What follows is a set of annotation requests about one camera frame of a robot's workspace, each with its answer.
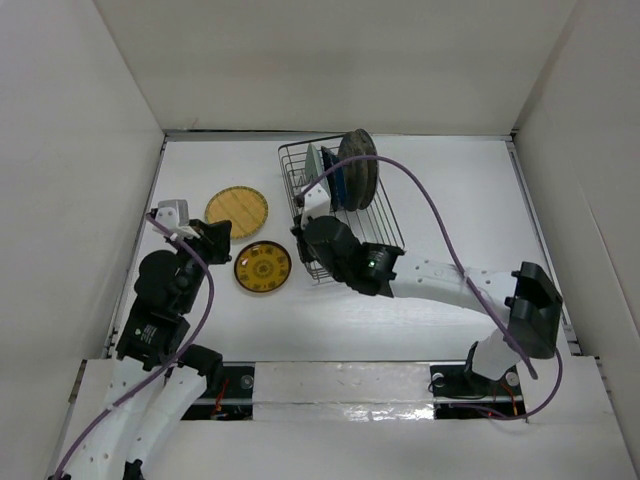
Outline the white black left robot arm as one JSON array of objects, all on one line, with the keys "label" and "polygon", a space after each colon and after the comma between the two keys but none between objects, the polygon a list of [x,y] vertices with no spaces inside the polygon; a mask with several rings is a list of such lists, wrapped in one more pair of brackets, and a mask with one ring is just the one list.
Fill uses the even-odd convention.
[{"label": "white black left robot arm", "polygon": [[192,403],[222,387],[222,355],[196,344],[204,325],[191,326],[186,316],[201,285],[214,299],[210,268],[231,259],[232,223],[146,219],[171,247],[141,261],[102,410],[59,461],[55,479],[143,478],[154,448]]}]

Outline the grey deer pattern plate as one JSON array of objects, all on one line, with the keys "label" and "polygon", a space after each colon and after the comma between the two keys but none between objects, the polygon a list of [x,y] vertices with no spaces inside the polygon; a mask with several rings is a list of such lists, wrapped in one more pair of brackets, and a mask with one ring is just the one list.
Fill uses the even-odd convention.
[{"label": "grey deer pattern plate", "polygon": [[[348,158],[354,159],[355,157],[364,156],[364,152],[371,152],[372,150],[377,152],[370,134],[364,129],[356,129],[343,135],[338,149],[338,158],[340,161]],[[347,211],[360,210],[358,208],[360,202],[360,188],[358,185],[360,175],[359,161],[354,159],[342,167],[347,190],[345,208]]]}]

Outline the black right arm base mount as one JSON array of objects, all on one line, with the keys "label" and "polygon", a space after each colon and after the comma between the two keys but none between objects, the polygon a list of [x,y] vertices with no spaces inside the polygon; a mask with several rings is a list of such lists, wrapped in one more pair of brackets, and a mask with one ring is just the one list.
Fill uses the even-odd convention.
[{"label": "black right arm base mount", "polygon": [[511,367],[499,380],[490,380],[470,372],[462,364],[431,365],[430,374],[428,389],[437,398],[481,400],[501,395],[518,397],[522,394],[515,367]]}]

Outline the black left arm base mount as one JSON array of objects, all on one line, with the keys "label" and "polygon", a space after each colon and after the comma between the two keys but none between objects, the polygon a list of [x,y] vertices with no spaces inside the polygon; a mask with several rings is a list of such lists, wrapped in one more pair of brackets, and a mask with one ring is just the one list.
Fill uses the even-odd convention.
[{"label": "black left arm base mount", "polygon": [[225,363],[220,380],[209,387],[200,399],[210,413],[210,420],[251,420],[253,417],[254,363]]}]

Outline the round woven bamboo tray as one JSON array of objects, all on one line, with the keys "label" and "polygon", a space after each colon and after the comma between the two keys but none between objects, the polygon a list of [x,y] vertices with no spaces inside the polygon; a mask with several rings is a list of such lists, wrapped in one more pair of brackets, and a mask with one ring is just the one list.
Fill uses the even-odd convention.
[{"label": "round woven bamboo tray", "polygon": [[229,220],[233,240],[255,235],[265,225],[268,215],[269,205],[265,196],[248,186],[232,186],[217,192],[204,211],[209,224]]}]

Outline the light teal berry plate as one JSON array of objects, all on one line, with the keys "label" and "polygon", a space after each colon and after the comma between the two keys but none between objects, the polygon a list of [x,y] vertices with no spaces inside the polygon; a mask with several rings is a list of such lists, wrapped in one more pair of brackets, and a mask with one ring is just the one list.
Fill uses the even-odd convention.
[{"label": "light teal berry plate", "polygon": [[309,143],[306,151],[304,176],[307,184],[318,178],[324,172],[324,162],[318,149]]}]

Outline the yellow plate brown rim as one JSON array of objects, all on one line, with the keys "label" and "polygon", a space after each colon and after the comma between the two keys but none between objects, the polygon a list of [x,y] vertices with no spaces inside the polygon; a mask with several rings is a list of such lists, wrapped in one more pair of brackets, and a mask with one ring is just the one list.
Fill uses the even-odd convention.
[{"label": "yellow plate brown rim", "polygon": [[247,245],[234,261],[234,277],[246,291],[271,293],[283,286],[292,271],[287,250],[273,241],[258,241]]}]

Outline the dark blue leaf plate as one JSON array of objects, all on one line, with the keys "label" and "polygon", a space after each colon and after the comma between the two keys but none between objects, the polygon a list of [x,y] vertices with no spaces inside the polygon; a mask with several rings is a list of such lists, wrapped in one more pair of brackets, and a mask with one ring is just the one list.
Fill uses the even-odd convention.
[{"label": "dark blue leaf plate", "polygon": [[[340,162],[337,155],[325,146],[321,147],[321,154],[325,171]],[[326,176],[326,180],[330,190],[332,210],[345,210],[347,190],[343,170],[341,168],[336,169]]]}]

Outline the blue floral white plate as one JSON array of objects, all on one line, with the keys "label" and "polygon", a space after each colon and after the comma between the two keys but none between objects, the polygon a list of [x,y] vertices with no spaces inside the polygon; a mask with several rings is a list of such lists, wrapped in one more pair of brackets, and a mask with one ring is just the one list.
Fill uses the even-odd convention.
[{"label": "blue floral white plate", "polygon": [[366,209],[373,201],[379,180],[379,164],[378,160],[374,159],[377,155],[375,150],[371,152],[364,152],[366,159],[360,160],[360,175],[359,175],[359,188],[360,197],[358,208],[360,210]]}]

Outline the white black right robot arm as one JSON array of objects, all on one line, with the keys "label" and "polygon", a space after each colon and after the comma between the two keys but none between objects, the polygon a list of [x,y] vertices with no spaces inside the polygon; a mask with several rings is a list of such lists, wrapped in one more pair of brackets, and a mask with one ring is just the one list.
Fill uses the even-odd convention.
[{"label": "white black right robot arm", "polygon": [[462,381],[484,393],[517,363],[556,354],[563,299],[544,269],[524,262],[512,272],[460,269],[399,247],[360,241],[331,215],[297,216],[300,256],[338,283],[367,296],[436,301],[487,315],[494,331],[470,347]]}]

